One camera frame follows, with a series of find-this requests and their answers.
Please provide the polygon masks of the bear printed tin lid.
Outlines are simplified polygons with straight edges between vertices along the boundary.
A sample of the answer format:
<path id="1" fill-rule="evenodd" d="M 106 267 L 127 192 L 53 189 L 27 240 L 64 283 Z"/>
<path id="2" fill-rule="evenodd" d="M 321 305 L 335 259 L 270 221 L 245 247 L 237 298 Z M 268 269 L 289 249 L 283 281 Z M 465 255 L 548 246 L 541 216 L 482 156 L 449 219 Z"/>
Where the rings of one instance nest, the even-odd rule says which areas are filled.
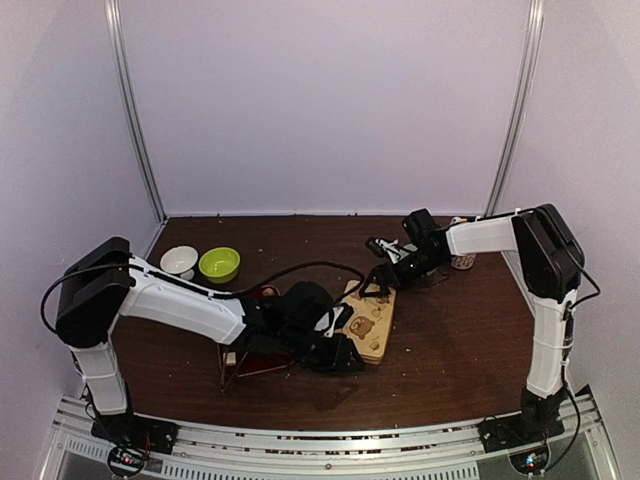
<path id="1" fill-rule="evenodd" d="M 351 339 L 359 351 L 362 341 L 375 323 L 391 323 L 396 301 L 396 291 L 382 298 L 361 297 L 358 289 L 347 296 L 344 302 L 354 309 L 353 316 L 339 330 L 340 333 Z"/>

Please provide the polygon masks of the tin box with paper cups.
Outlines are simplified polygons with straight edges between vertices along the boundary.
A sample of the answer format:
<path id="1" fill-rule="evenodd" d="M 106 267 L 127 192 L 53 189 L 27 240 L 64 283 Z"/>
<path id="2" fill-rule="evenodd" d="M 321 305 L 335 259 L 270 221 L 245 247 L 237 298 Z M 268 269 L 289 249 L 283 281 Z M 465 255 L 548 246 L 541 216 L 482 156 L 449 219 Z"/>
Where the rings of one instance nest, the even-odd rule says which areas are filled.
<path id="1" fill-rule="evenodd" d="M 367 333 L 359 352 L 366 363 L 379 365 L 385 357 L 390 334 L 393 330 L 391 323 L 375 323 Z"/>

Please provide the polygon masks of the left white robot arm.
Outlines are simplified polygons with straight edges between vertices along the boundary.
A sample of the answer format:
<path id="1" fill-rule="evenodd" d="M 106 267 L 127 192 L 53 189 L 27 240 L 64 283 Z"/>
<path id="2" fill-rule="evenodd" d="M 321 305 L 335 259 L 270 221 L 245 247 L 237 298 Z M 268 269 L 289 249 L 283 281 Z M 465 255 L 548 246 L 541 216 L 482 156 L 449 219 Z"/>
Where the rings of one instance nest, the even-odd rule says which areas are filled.
<path id="1" fill-rule="evenodd" d="M 341 332 L 353 314 L 315 282 L 301 281 L 282 295 L 256 287 L 219 292 L 172 276 L 133 255 L 112 237 L 85 255 L 54 284 L 58 311 L 51 330 L 74 355 L 106 429 L 123 444 L 137 442 L 144 424 L 131 400 L 111 345 L 122 317 L 159 322 L 237 351 L 283 354 L 317 372 L 351 374 L 365 362 Z"/>

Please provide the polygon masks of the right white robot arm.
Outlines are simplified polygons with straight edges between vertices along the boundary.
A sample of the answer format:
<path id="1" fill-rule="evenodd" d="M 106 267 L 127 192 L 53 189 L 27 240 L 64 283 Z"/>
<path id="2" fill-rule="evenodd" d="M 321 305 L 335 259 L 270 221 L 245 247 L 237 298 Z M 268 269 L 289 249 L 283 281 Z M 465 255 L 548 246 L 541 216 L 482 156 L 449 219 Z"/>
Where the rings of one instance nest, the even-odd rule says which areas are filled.
<path id="1" fill-rule="evenodd" d="M 458 257 L 514 252 L 534 304 L 531 365 L 512 430 L 519 440 L 535 440 L 551 424 L 551 413 L 566 396 L 562 371 L 572 347 L 571 310 L 584 276 L 585 257 L 576 237 L 552 204 L 490 217 L 462 218 L 439 225 L 428 210 L 402 220 L 409 239 L 371 237 L 367 248 L 381 264 L 367 284 L 381 292 L 403 289 Z"/>

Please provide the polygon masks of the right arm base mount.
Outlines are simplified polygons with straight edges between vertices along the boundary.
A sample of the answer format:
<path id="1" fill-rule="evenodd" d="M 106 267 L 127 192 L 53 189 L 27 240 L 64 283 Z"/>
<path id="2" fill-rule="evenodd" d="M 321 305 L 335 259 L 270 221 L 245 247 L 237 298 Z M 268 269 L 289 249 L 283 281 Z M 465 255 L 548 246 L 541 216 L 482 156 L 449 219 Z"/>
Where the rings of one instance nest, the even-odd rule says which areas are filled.
<path id="1" fill-rule="evenodd" d="M 559 416 L 559 408 L 566 398 L 565 387 L 545 398 L 523 388 L 519 413 L 487 418 L 479 424 L 478 431 L 485 452 L 512 449 L 563 434 L 565 427 Z"/>

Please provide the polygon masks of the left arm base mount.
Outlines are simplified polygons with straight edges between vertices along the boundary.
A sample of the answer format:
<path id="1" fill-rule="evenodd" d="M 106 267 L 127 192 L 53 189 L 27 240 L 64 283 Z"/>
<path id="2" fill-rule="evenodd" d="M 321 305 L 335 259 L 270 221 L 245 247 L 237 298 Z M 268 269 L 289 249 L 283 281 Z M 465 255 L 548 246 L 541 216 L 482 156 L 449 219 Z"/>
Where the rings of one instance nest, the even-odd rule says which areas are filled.
<path id="1" fill-rule="evenodd" d="M 179 430 L 176 423 L 140 416 L 133 412 L 131 406 L 123 413 L 107 415 L 97 410 L 93 401 L 89 405 L 93 416 L 91 434 L 94 437 L 143 453 L 169 455 L 173 452 Z"/>

